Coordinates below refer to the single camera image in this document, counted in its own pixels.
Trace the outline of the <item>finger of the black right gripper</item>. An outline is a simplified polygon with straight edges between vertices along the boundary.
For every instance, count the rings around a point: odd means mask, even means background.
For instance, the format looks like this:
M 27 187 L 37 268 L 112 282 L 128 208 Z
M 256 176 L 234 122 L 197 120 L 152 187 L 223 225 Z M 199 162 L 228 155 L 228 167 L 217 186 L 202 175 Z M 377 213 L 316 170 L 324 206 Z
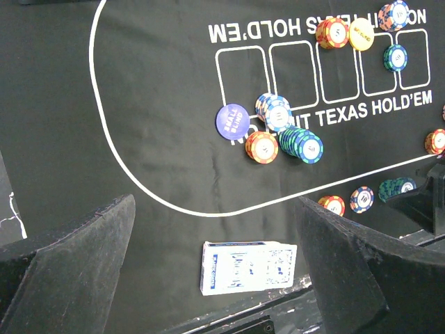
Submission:
M 444 163 L 423 172 L 426 181 L 419 188 L 391 197 L 386 202 L 433 235 L 444 234 Z

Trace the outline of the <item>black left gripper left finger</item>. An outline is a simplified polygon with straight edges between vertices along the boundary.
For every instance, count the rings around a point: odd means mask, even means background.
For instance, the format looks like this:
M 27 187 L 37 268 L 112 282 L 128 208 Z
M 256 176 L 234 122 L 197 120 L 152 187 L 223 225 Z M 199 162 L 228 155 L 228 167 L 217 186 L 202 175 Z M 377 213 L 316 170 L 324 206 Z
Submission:
M 1 332 L 103 333 L 135 217 L 126 194 L 2 246 Z

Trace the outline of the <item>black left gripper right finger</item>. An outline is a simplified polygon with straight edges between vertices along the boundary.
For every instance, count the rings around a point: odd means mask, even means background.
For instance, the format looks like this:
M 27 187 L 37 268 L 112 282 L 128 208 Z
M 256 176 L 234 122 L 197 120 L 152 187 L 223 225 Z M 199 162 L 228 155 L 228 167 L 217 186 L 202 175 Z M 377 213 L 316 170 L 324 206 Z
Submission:
M 444 254 L 301 197 L 297 231 L 327 333 L 443 333 Z

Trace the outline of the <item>orange chips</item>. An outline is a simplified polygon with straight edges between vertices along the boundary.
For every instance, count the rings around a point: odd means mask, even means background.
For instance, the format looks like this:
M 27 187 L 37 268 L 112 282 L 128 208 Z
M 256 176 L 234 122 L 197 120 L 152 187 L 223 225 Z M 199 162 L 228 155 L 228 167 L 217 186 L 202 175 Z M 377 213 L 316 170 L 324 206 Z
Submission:
M 444 129 L 436 129 L 426 136 L 424 141 L 424 148 L 428 154 L 441 154 L 445 146 L 445 131 Z
M 329 18 L 316 28 L 316 41 L 324 49 L 338 49 L 349 41 L 349 26 L 340 18 Z
M 247 155 L 259 164 L 269 164 L 275 160 L 279 146 L 275 137 L 268 132 L 254 132 L 245 143 Z

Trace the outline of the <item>pink blue chip stack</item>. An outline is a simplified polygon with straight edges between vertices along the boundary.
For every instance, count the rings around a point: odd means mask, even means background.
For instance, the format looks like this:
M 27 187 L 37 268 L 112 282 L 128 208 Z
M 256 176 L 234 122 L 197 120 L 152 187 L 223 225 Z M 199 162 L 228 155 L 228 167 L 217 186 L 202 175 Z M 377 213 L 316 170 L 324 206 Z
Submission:
M 373 190 L 368 186 L 357 188 L 350 196 L 350 208 L 358 214 L 369 210 L 374 201 Z

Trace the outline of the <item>orange red chip stack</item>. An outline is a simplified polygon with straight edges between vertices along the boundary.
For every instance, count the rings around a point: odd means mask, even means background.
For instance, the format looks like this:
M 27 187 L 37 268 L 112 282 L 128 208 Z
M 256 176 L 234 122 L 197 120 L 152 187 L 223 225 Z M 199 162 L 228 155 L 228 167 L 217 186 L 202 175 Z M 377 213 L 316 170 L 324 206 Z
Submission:
M 339 196 L 323 196 L 318 200 L 318 204 L 340 216 L 346 211 L 345 202 Z

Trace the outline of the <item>green chips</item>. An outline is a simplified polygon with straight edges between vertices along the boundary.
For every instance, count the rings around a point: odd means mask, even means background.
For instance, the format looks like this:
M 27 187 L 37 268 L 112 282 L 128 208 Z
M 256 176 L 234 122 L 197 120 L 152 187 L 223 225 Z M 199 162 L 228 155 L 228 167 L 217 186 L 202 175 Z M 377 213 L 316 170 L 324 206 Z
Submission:
M 383 64 L 388 71 L 400 72 L 405 69 L 407 62 L 408 54 L 402 45 L 390 45 L 383 53 Z
M 290 126 L 279 135 L 281 149 L 292 157 L 299 158 L 306 164 L 315 164 L 321 160 L 324 145 L 315 133 Z

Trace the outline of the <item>blue playing card box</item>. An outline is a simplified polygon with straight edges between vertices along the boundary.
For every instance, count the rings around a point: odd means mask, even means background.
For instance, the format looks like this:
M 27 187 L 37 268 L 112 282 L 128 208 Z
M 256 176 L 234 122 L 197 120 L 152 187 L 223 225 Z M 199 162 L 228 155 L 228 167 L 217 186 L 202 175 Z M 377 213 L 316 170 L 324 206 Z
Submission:
M 291 287 L 297 252 L 296 245 L 277 241 L 206 241 L 200 291 L 213 296 Z

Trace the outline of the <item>pink blue chips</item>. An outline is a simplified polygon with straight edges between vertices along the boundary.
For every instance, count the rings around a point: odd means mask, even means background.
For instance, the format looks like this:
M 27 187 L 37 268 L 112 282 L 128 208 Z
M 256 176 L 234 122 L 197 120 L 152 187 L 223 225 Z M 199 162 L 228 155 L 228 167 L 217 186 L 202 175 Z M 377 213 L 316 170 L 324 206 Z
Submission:
M 281 132 L 292 125 L 292 112 L 288 100 L 281 95 L 264 93 L 254 107 L 258 118 L 272 132 Z
M 409 7 L 404 1 L 392 1 L 378 11 L 378 25 L 386 32 L 399 31 L 407 25 Z

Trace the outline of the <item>yellow big blind button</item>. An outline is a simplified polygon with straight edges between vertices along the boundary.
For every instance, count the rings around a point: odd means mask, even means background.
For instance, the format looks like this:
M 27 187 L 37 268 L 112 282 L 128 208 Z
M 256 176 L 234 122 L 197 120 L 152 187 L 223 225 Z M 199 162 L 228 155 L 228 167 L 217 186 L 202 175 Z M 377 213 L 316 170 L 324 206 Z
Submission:
M 349 28 L 349 43 L 357 51 L 366 51 L 374 42 L 373 25 L 366 18 L 358 17 Z

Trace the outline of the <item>blue small blind button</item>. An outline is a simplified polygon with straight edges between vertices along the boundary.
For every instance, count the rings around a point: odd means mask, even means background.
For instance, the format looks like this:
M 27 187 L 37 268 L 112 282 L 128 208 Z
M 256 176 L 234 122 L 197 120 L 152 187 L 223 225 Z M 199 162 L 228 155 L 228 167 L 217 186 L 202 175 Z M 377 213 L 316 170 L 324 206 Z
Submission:
M 240 104 L 223 106 L 216 115 L 216 129 L 225 139 L 237 141 L 243 138 L 250 128 L 250 116 Z

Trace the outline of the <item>green blue chip stack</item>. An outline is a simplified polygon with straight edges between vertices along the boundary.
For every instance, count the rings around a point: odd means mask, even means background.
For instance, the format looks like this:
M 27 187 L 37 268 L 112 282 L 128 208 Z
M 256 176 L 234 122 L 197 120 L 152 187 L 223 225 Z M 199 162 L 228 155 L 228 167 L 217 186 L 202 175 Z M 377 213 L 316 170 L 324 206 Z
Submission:
M 416 182 L 410 177 L 399 177 L 383 181 L 378 189 L 378 197 L 381 201 L 387 202 L 388 199 L 414 190 Z

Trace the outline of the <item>black marbled table cover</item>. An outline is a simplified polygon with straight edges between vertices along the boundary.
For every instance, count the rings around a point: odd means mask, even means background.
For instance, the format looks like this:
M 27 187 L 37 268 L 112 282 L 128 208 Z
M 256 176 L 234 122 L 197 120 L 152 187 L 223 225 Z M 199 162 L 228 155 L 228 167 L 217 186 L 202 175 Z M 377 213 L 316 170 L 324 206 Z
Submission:
M 27 233 L 20 216 L 6 165 L 1 156 L 1 246 L 26 239 Z

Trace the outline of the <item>black poker table mat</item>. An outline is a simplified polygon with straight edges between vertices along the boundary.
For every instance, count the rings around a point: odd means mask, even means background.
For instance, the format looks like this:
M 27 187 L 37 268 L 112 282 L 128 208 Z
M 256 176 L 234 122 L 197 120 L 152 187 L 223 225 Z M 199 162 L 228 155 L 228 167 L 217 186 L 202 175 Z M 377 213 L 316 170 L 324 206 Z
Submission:
M 444 2 L 409 1 L 407 26 L 363 52 L 321 49 L 327 17 L 370 22 L 382 1 L 1 2 L 1 153 L 28 236 L 131 193 L 136 220 L 105 331 L 158 333 L 244 299 L 203 296 L 206 241 L 298 243 L 299 196 L 348 200 L 415 177 L 442 128 Z M 404 46 L 407 66 L 383 53 Z M 270 164 L 216 129 L 288 99 L 321 160 Z

